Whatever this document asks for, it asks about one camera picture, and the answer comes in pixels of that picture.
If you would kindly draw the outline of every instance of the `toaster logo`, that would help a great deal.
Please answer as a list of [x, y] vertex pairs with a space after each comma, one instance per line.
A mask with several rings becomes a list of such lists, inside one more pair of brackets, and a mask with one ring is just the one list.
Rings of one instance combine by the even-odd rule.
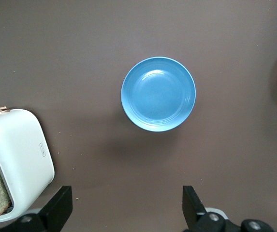
[[45, 153], [45, 150], [44, 150], [44, 145], [43, 145], [43, 143], [40, 143], [40, 148], [41, 148], [41, 153], [42, 153], [43, 157], [45, 157], [45, 156], [46, 156], [46, 153]]

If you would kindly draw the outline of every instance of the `blue bowl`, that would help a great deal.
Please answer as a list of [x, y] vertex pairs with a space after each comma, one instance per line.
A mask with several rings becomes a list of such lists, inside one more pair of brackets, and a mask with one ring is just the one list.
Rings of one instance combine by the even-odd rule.
[[168, 131], [190, 115], [196, 98], [194, 80], [178, 61], [152, 57], [126, 75], [121, 102], [129, 119], [147, 131]]

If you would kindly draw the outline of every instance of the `metal screw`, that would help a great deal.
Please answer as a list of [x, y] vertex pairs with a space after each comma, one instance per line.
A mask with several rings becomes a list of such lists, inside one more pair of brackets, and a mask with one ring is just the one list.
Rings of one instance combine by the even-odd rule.
[[209, 218], [213, 221], [219, 221], [219, 217], [216, 214], [209, 214]]
[[261, 229], [260, 225], [257, 222], [255, 222], [255, 221], [249, 222], [249, 226], [251, 228], [255, 229], [255, 230], [260, 230]]
[[32, 221], [32, 217], [30, 217], [30, 216], [25, 216], [20, 220], [20, 222], [22, 222], [22, 223], [27, 223], [30, 221]]

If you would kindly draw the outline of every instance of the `white toaster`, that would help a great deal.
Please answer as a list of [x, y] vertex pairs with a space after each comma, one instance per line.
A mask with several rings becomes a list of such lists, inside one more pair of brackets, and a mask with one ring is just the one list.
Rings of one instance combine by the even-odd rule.
[[43, 130], [27, 110], [0, 108], [0, 174], [13, 204], [0, 222], [24, 213], [54, 178]]

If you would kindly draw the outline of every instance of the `brown table surface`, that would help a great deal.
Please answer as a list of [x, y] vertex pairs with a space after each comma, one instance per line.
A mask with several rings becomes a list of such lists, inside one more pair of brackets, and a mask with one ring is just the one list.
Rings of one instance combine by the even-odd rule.
[[[178, 128], [135, 126], [120, 101], [137, 62], [191, 72]], [[56, 175], [32, 207], [73, 188], [63, 232], [186, 228], [182, 186], [232, 222], [277, 231], [277, 1], [0, 1], [0, 106], [33, 112]]]

